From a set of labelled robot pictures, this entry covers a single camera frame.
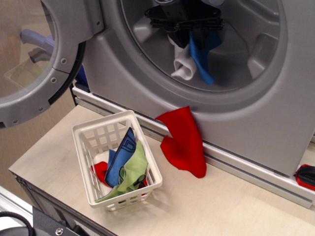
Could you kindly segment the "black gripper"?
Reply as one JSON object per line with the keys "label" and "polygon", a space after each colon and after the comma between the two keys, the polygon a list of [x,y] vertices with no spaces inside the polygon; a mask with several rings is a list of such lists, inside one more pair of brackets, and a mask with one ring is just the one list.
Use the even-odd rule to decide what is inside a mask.
{"label": "black gripper", "polygon": [[180,48],[189,43],[189,30],[198,49],[208,46],[209,30],[222,30],[221,11],[201,0],[157,0],[157,6],[145,11],[153,28],[162,28]]}

